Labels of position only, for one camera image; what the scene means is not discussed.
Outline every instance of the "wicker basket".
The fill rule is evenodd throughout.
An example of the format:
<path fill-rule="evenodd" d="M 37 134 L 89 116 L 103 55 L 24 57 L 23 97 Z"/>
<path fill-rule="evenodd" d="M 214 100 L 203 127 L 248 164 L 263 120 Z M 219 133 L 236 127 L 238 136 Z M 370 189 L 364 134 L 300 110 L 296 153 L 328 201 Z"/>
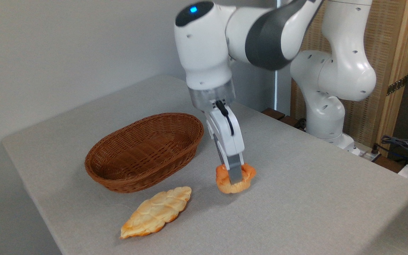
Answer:
<path fill-rule="evenodd" d="M 94 181 L 119 193 L 137 192 L 186 166 L 204 128 L 186 113 L 162 113 L 136 121 L 100 140 L 84 165 Z"/>

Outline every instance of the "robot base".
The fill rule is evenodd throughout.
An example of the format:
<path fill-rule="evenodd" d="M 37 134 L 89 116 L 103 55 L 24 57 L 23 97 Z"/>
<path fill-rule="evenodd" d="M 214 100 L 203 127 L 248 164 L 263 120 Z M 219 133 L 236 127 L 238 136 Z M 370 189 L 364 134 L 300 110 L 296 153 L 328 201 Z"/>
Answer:
<path fill-rule="evenodd" d="M 322 139 L 328 143 L 338 146 L 339 148 L 353 153 L 355 155 L 360 155 L 360 149 L 355 146 L 352 137 L 342 133 L 340 136 L 331 139 Z"/>

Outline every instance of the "wooden panel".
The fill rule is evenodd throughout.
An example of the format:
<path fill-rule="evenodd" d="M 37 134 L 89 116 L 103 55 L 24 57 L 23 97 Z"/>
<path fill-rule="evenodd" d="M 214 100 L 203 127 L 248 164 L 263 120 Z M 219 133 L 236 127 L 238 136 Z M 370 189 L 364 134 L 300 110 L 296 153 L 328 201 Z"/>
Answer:
<path fill-rule="evenodd" d="M 302 50 L 331 51 L 330 44 L 321 34 L 325 7 L 324 3 L 308 29 Z M 355 141 L 371 146 L 376 141 L 382 116 L 390 114 L 388 111 L 383 114 L 388 86 L 408 72 L 408 0 L 373 0 L 364 45 L 368 60 L 376 71 L 377 84 L 373 93 L 361 102 L 342 100 L 346 110 L 344 132 Z M 306 107 L 295 82 L 291 91 L 291 115 L 297 119 L 304 118 Z M 388 101 L 397 103 L 398 99 Z"/>
<path fill-rule="evenodd" d="M 390 84 L 400 80 L 408 74 L 408 1 L 405 7 L 404 20 L 399 33 L 399 41 L 395 52 L 395 60 L 393 61 L 392 70 Z M 383 135 L 393 135 L 403 92 L 404 88 L 386 96 L 376 142 L 380 142 Z"/>

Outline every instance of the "orange pastry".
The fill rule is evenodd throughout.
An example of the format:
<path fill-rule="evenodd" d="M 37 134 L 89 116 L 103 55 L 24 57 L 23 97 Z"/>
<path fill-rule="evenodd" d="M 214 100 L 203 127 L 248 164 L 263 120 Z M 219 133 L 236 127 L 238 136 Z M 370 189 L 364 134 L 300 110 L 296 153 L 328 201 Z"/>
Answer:
<path fill-rule="evenodd" d="M 146 236 L 160 231 L 165 223 L 175 220 L 178 213 L 185 209 L 190 195 L 190 187 L 177 187 L 142 202 L 120 228 L 120 238 Z"/>
<path fill-rule="evenodd" d="M 248 189 L 251 185 L 251 179 L 256 175 L 256 169 L 245 163 L 242 165 L 242 181 L 231 184 L 228 170 L 224 164 L 218 166 L 216 171 L 218 189 L 225 194 L 238 193 Z"/>

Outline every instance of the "white wall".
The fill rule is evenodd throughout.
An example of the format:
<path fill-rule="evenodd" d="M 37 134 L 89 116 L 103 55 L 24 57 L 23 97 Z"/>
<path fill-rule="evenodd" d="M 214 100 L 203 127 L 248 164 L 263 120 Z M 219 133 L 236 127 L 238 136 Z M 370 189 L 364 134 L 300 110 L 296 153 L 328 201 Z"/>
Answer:
<path fill-rule="evenodd" d="M 0 1 L 0 141 L 147 77 L 184 78 L 172 25 L 191 2 Z M 218 2 L 275 5 L 272 0 Z M 272 88 L 262 86 L 271 75 L 236 65 L 239 100 L 257 109 L 271 106 Z M 0 145 L 0 254 L 58 252 Z"/>

